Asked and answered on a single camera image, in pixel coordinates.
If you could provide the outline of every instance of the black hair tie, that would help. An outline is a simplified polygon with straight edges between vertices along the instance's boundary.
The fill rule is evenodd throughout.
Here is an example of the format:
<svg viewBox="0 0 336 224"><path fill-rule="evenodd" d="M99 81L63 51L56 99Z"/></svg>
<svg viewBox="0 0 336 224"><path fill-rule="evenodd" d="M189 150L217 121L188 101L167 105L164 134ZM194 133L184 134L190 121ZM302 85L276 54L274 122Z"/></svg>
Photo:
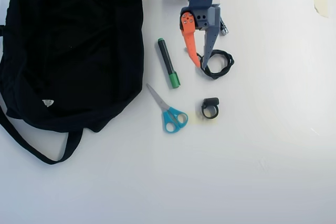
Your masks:
<svg viewBox="0 0 336 224"><path fill-rule="evenodd" d="M199 54L197 54L197 55L201 59L201 65L202 65L203 57ZM235 63L235 61L233 60L232 55L230 55L227 52L222 51L222 50L212 50L210 58L213 55L221 55L221 56L225 57L227 59L227 66L225 68L223 68L221 70L221 72L219 72L219 73L212 73L208 66L206 66L205 69L203 69L203 68L201 68L201 69L207 76L211 77L214 80L217 80L219 77L222 77L222 76L226 75L230 71L230 68Z"/></svg>
<svg viewBox="0 0 336 224"><path fill-rule="evenodd" d="M203 104L202 104L202 114L204 115L204 117L206 117L208 119L214 119L214 118L216 118L218 116L218 114L219 114L218 105L219 105L219 99L217 97L204 99L203 100ZM205 109L207 107L214 107L214 109L216 111L215 114L207 116L205 114Z"/></svg>

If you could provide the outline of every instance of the white table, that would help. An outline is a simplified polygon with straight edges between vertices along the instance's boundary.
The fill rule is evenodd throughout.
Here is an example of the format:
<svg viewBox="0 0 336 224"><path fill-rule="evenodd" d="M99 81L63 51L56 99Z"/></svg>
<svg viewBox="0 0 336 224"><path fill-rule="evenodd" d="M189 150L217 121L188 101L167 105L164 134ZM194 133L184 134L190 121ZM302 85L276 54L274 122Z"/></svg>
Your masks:
<svg viewBox="0 0 336 224"><path fill-rule="evenodd" d="M0 2L4 22L8 0ZM179 29L182 0L143 0L144 85L194 114L219 97L212 123L162 130L147 88L67 162L48 166L0 128L0 223L336 223L336 0L222 0L230 73L195 71ZM170 90L154 47L163 37L182 86ZM198 32L198 51L203 49ZM64 134L11 120L51 158Z"/></svg>

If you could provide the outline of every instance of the black backpack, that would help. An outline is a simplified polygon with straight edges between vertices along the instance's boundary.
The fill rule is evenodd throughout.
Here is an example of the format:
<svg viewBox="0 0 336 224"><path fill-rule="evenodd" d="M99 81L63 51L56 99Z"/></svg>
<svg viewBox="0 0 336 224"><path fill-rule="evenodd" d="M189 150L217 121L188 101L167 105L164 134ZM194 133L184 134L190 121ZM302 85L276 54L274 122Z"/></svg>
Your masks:
<svg viewBox="0 0 336 224"><path fill-rule="evenodd" d="M47 164L68 159L83 129L99 132L140 93L142 0L10 0L0 63L7 116L66 133L53 161L30 146L0 109L0 124Z"/></svg>

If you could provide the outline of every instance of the green marker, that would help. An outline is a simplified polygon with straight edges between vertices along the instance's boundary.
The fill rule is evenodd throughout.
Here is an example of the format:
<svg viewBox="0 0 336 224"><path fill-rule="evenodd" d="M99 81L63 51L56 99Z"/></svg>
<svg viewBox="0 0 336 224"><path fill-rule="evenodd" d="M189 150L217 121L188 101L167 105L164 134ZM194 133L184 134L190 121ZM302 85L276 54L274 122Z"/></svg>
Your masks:
<svg viewBox="0 0 336 224"><path fill-rule="evenodd" d="M170 56L167 50L167 45L166 42L164 41L163 38L158 39L157 43L159 44L159 48L163 57L164 64L166 65L168 74L169 74L169 79L170 83L172 84L173 88L176 89L178 88L181 84L178 79L177 73L175 72L172 62L170 60Z"/></svg>

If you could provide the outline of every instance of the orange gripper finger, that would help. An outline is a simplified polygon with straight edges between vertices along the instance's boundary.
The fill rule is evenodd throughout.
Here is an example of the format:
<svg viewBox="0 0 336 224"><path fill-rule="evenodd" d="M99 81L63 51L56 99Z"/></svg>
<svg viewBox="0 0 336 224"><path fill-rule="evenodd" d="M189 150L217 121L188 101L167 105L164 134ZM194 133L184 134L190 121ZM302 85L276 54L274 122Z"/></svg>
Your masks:
<svg viewBox="0 0 336 224"><path fill-rule="evenodd" d="M195 45L195 18L194 15L187 12L184 13L181 17L181 22L183 26L182 35L184 37L185 44L187 46L188 54L191 60L195 63L195 65L200 68L201 63L198 59Z"/></svg>

